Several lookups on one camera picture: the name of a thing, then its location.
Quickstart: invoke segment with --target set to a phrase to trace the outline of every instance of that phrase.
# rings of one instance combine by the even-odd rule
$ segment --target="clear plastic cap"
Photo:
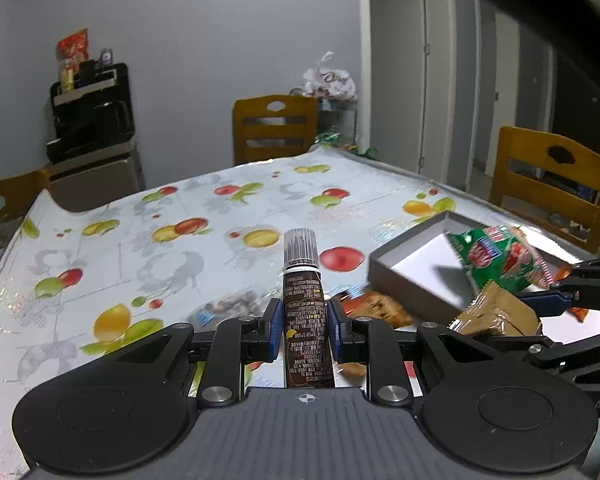
[[[311,229],[291,229],[285,233],[285,269],[300,265],[320,268],[318,244]]]

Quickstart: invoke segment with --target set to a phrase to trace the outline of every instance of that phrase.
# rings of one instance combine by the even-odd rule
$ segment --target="bottle label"
[[[327,311],[316,271],[285,275],[285,368],[287,388],[333,388]]]

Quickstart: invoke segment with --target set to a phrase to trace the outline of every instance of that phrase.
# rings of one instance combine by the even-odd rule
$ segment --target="green plastic bag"
[[[522,231],[504,225],[446,233],[476,293],[493,280],[515,294],[532,283],[547,288],[553,281],[542,256]]]

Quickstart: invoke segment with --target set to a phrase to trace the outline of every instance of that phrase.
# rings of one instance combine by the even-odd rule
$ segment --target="wooden chair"
[[[271,118],[284,118],[286,123],[267,124],[274,122]],[[306,153],[315,142],[316,124],[313,97],[269,95],[236,101],[234,164]]]
[[[516,215],[595,253],[600,246],[600,200],[595,205],[556,187],[513,173],[509,171],[510,158],[551,171],[600,192],[600,155],[575,140],[557,134],[503,126],[500,129],[493,187],[489,198],[491,203],[501,205],[503,196],[512,196],[585,225],[590,229],[587,240],[562,231],[549,222],[511,209]]]
[[[41,169],[20,176],[0,180],[0,196],[4,205],[0,208],[0,220],[9,215],[22,214],[31,208],[40,192],[48,188],[50,173]]]

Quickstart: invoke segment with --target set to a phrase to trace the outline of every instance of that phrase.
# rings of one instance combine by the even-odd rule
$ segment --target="tablecloth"
[[[324,289],[333,294],[364,285],[369,253],[437,212],[512,221],[403,173],[319,148],[81,214],[43,191],[0,263],[0,479],[27,470],[10,424],[27,390],[168,324],[204,330],[235,312],[259,312],[280,293],[285,231],[316,232]],[[282,386],[282,370],[281,359],[264,364],[250,385]]]

